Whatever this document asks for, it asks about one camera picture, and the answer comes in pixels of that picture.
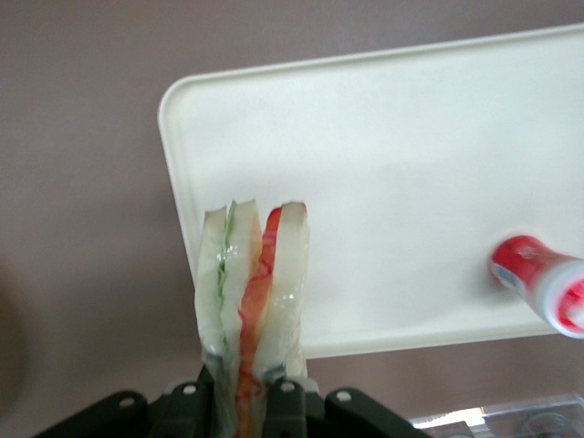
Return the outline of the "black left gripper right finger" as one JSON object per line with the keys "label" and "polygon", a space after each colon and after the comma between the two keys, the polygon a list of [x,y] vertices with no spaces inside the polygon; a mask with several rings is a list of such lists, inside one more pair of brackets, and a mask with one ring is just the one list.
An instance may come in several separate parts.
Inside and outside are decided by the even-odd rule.
{"label": "black left gripper right finger", "polygon": [[262,437],[324,437],[324,400],[311,378],[268,373]]}

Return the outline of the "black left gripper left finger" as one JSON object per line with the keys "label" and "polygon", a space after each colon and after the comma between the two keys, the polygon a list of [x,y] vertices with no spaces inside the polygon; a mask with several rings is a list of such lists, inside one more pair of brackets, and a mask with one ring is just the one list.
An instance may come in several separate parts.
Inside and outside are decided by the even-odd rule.
{"label": "black left gripper left finger", "polygon": [[210,437],[214,380],[205,366],[196,379],[180,381],[149,405],[150,437]]}

